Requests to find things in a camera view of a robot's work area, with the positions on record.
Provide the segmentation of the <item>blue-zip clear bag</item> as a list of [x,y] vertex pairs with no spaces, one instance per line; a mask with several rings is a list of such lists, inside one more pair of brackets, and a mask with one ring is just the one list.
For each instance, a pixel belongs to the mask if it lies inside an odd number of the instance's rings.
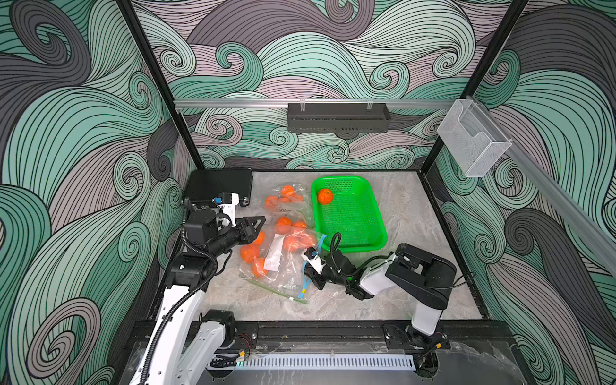
[[325,240],[301,213],[276,214],[261,228],[256,241],[239,249],[240,273],[259,288],[306,304],[312,283],[306,268],[320,269]]

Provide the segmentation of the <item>orange taken out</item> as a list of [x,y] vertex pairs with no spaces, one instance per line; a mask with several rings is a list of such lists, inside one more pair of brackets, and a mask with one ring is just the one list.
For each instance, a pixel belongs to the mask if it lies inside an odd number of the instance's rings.
[[335,195],[330,189],[321,189],[317,194],[317,201],[320,205],[329,205],[333,202]]

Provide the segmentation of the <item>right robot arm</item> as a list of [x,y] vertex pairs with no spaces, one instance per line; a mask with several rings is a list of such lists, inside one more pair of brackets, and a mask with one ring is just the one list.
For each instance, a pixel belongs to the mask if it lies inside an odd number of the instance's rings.
[[339,248],[342,234],[330,240],[329,252],[317,246],[303,253],[303,274],[319,290],[327,283],[344,288],[347,295],[363,301],[398,287],[416,305],[408,332],[411,344],[424,352],[441,349],[448,341],[437,330],[441,315],[449,305],[456,286],[457,268],[449,260],[401,243],[387,256],[374,256],[360,266],[354,265]]

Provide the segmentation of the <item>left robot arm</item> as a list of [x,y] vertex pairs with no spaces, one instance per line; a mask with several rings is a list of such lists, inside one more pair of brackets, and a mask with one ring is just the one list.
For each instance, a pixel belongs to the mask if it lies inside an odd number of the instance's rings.
[[133,384],[195,384],[209,369],[226,369],[243,361],[246,347],[235,345],[235,317],[210,310],[201,317],[195,337],[188,340],[193,319],[212,279],[221,274],[221,255],[258,239],[263,216],[237,218],[243,199],[223,192],[211,201],[184,200],[180,253],[168,263],[162,302]]

